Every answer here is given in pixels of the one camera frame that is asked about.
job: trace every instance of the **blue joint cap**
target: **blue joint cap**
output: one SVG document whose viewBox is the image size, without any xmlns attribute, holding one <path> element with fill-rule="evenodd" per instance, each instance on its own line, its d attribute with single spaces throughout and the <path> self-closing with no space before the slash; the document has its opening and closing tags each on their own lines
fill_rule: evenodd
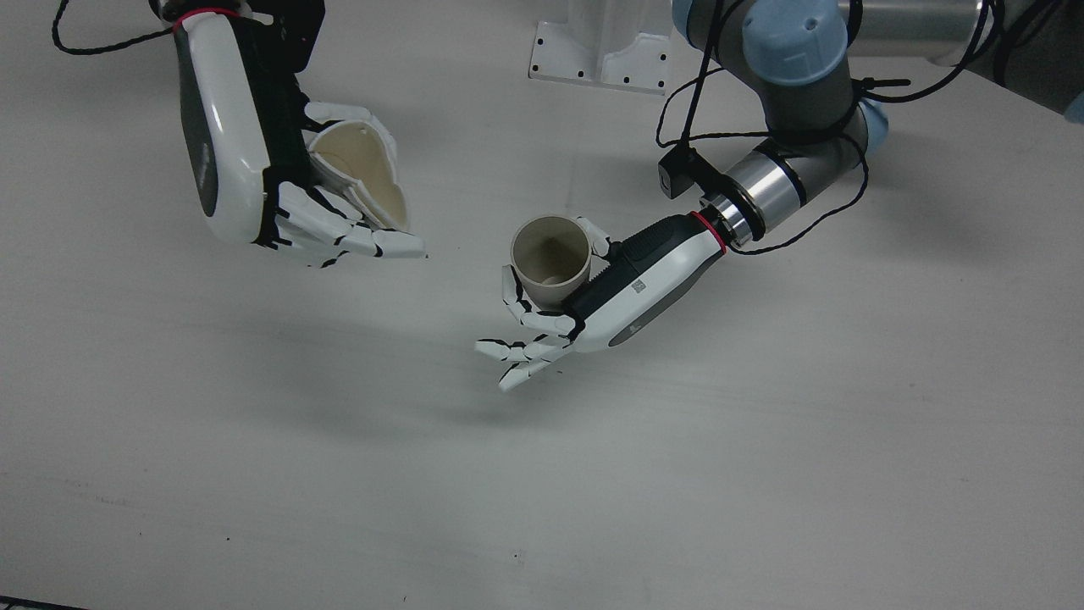
<svg viewBox="0 0 1084 610">
<path fill-rule="evenodd" d="M 785 87 L 821 80 L 847 55 L 847 23 L 837 0 L 758 0 L 741 37 L 749 67 Z"/>
<path fill-rule="evenodd" d="M 1076 95 L 1076 99 L 1066 108 L 1066 119 L 1069 122 L 1084 125 L 1084 91 L 1081 91 L 1081 94 Z"/>
<path fill-rule="evenodd" d="M 888 115 L 880 102 L 874 100 L 862 100 L 859 102 L 862 108 L 862 116 L 866 119 L 866 154 L 877 152 L 877 148 L 885 143 L 888 138 Z"/>
<path fill-rule="evenodd" d="M 672 0 L 670 5 L 670 14 L 673 15 L 674 27 L 678 28 L 678 34 L 681 34 L 682 38 L 689 44 L 693 41 L 688 39 L 688 14 L 693 12 L 693 1 Z"/>
</svg>

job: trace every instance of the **robotic finger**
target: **robotic finger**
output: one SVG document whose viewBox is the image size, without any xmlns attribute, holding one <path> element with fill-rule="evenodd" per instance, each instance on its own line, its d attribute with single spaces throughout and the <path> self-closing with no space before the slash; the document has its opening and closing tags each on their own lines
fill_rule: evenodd
<svg viewBox="0 0 1084 610">
<path fill-rule="evenodd" d="M 305 190 L 291 182 L 280 184 L 275 224 L 276 248 L 333 255 L 321 260 L 321 267 L 348 251 L 389 258 L 425 256 L 425 244 L 417 235 L 374 230 L 346 199 L 319 185 Z"/>
</svg>

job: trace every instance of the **white robotic hand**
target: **white robotic hand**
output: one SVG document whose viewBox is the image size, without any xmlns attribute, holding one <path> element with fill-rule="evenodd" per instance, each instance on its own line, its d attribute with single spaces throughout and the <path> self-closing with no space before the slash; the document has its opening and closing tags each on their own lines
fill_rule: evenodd
<svg viewBox="0 0 1084 610">
<path fill-rule="evenodd" d="M 388 130 L 363 107 L 310 102 L 298 88 L 323 3 L 264 3 L 282 15 L 263 25 L 178 1 L 195 9 L 178 12 L 173 36 L 182 126 L 211 231 L 317 267 L 348 251 L 425 256 L 406 232 Z"/>
<path fill-rule="evenodd" d="M 543 334 L 530 342 L 475 342 L 477 352 L 514 363 L 498 385 L 502 391 L 572 352 L 623 343 L 681 298 L 726 250 L 713 208 L 663 218 L 623 242 L 612 242 L 585 218 L 577 222 L 591 235 L 592 251 L 609 265 L 565 298 L 560 312 L 541 311 L 512 265 L 502 270 L 505 307 L 520 325 Z"/>
<path fill-rule="evenodd" d="M 308 151 L 317 184 L 279 184 L 275 249 L 315 267 L 349 251 L 366 256 L 425 256 L 425 243 L 406 232 L 406 203 L 396 173 L 396 141 L 361 106 L 309 102 L 314 131 Z"/>
</svg>

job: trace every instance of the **metal base plate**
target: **metal base plate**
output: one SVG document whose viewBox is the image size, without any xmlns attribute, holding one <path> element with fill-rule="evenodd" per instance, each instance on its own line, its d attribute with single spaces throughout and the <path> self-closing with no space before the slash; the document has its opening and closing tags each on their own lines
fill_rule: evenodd
<svg viewBox="0 0 1084 610">
<path fill-rule="evenodd" d="M 572 37 L 568 24 L 540 22 L 528 76 L 662 95 L 669 75 L 670 38 L 638 34 L 629 47 L 602 61 Z"/>
</svg>

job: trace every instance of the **wire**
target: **wire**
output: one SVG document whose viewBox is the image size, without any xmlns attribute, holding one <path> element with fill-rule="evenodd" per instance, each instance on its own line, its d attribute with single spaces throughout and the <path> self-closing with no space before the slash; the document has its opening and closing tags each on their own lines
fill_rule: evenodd
<svg viewBox="0 0 1084 610">
<path fill-rule="evenodd" d="M 90 49 L 74 49 L 72 47 L 66 47 L 64 42 L 61 42 L 61 18 L 64 17 L 64 11 L 67 10 L 68 2 L 72 0 L 61 0 L 60 5 L 56 8 L 56 16 L 53 18 L 53 46 L 64 51 L 69 55 L 100 55 L 102 53 L 109 53 L 113 51 L 119 51 L 121 49 L 127 49 L 133 44 L 139 44 L 140 42 L 145 42 L 147 40 L 153 40 L 160 36 L 166 36 L 172 28 L 167 27 L 165 29 L 153 31 L 151 34 L 144 34 L 142 36 L 137 36 L 136 38 L 130 38 L 122 42 L 117 42 L 116 44 L 107 44 L 105 47 L 93 47 Z"/>
<path fill-rule="evenodd" d="M 704 75 L 704 76 L 705 76 L 705 78 L 707 78 L 707 77 L 709 77 L 709 76 L 711 76 L 711 75 L 713 75 L 713 74 L 719 74 L 720 72 L 724 72 L 725 69 L 726 69 L 726 68 L 723 68 L 723 67 L 717 67 L 717 68 L 714 68 L 714 69 L 711 69 L 711 70 L 709 70 L 709 72 L 705 73 L 705 75 Z M 658 145 L 658 146 L 659 146 L 660 148 L 668 148 L 668 147 L 670 147 L 670 146 L 672 146 L 672 145 L 674 145 L 674 144 L 676 144 L 678 142 L 680 142 L 680 141 L 681 141 L 680 139 L 678 139 L 678 140 L 670 140 L 669 142 L 663 142 L 663 141 L 662 141 L 662 122 L 663 122 L 663 121 L 666 121 L 666 118 L 667 118 L 667 109 L 668 109 L 668 108 L 670 107 L 670 102 L 672 102 L 672 101 L 673 101 L 673 99 L 674 99 L 674 95 L 676 95 L 678 93 L 681 93 L 681 92 L 682 92 L 682 91 L 684 91 L 685 89 L 688 89 L 688 88 L 689 88 L 689 87 L 692 87 L 693 85 L 696 85 L 696 83 L 697 83 L 697 82 L 699 81 L 699 79 L 700 79 L 700 77 L 696 77 L 696 78 L 694 78 L 693 80 L 689 80 L 688 82 L 686 82 L 686 83 L 682 85 L 681 87 L 679 87 L 679 88 L 674 89 L 674 90 L 673 90 L 673 91 L 672 91 L 672 92 L 670 93 L 670 96 L 669 96 L 669 98 L 667 98 L 667 101 L 666 101 L 666 103 L 664 103 L 664 104 L 662 104 L 662 112 L 661 112 L 661 113 L 659 113 L 659 125 L 658 125 L 658 126 L 657 126 L 657 127 L 655 128 L 655 143 L 656 143 L 656 144 L 657 144 L 657 145 Z"/>
<path fill-rule="evenodd" d="M 776 249 L 783 249 L 784 247 L 789 247 L 789 246 L 793 245 L 796 242 L 798 242 L 798 239 L 800 239 L 803 236 L 808 235 L 810 233 L 810 231 L 812 231 L 813 229 L 816 228 L 817 224 L 820 224 L 821 222 L 827 220 L 828 218 L 830 218 L 830 217 L 833 217 L 833 216 L 835 216 L 835 215 L 837 215 L 837 213 L 839 213 L 839 212 L 841 212 L 841 211 L 843 211 L 846 209 L 849 209 L 854 204 L 859 203 L 862 199 L 863 196 L 865 196 L 865 194 L 866 194 L 866 187 L 869 186 L 869 163 L 866 160 L 866 153 L 865 153 L 865 151 L 862 150 L 862 146 L 859 144 L 859 142 L 854 138 L 848 135 L 847 133 L 839 133 L 838 137 L 841 138 L 841 139 L 843 139 L 843 140 L 846 140 L 852 146 L 854 146 L 854 151 L 859 153 L 859 163 L 862 164 L 862 184 L 859 186 L 859 192 L 854 194 L 854 196 L 851 198 L 851 200 L 844 203 L 843 205 L 840 205 L 839 207 L 837 207 L 835 209 L 825 211 L 816 220 L 814 220 L 809 226 L 805 226 L 798 234 L 796 234 L 795 236 L 788 238 L 787 241 L 785 241 L 783 243 L 778 243 L 778 244 L 775 244 L 775 245 L 770 245 L 767 247 L 761 247 L 759 249 L 738 249 L 737 247 L 734 247 L 734 244 L 731 244 L 731 251 L 733 251 L 735 254 L 740 254 L 743 256 L 757 256 L 757 255 L 760 255 L 760 254 L 767 254 L 769 251 L 775 251 Z"/>
<path fill-rule="evenodd" d="M 945 75 L 944 78 L 938 80 L 933 85 L 930 85 L 926 89 L 915 91 L 914 93 L 907 93 L 905 95 L 881 95 L 879 93 L 867 92 L 866 98 L 886 104 L 903 104 L 921 100 L 927 95 L 940 91 L 953 80 L 956 80 L 956 77 L 963 74 L 967 66 L 975 61 L 976 57 L 978 57 L 977 51 L 979 50 L 979 46 L 982 43 L 982 35 L 986 29 L 986 16 L 991 11 L 992 5 L 993 0 L 982 0 L 982 11 L 979 13 L 979 22 L 975 25 L 975 33 L 971 35 L 971 40 L 967 43 L 967 50 L 964 51 L 964 57 L 958 64 L 956 64 L 955 67 L 952 68 L 952 72 Z"/>
<path fill-rule="evenodd" d="M 688 142 L 693 132 L 693 117 L 696 116 L 696 107 L 700 103 L 700 92 L 704 91 L 704 81 L 708 78 L 708 64 L 711 62 L 712 52 L 719 48 L 719 39 L 723 34 L 723 26 L 746 0 L 736 0 L 730 9 L 723 13 L 724 0 L 715 0 L 715 9 L 711 14 L 711 27 L 708 28 L 708 40 L 704 43 L 704 57 L 700 60 L 700 70 L 696 77 L 696 89 L 693 90 L 693 100 L 688 104 L 688 114 L 685 116 L 685 129 L 681 138 L 683 142 Z"/>
<path fill-rule="evenodd" d="M 1009 59 L 1012 55 L 1012 51 L 1023 47 L 1024 44 L 1031 42 L 1035 36 L 1046 26 L 1049 22 L 1050 16 L 1057 12 L 1057 9 L 1061 5 L 1061 0 L 1035 0 L 1023 13 L 1012 23 L 1012 25 L 1005 31 L 1002 36 L 1001 42 L 997 44 L 997 49 L 994 50 L 994 82 L 1006 87 L 1005 85 L 1005 72 L 1008 68 Z M 1028 27 L 1038 20 L 1038 25 L 1031 31 L 1031 34 L 1025 35 Z"/>
</svg>

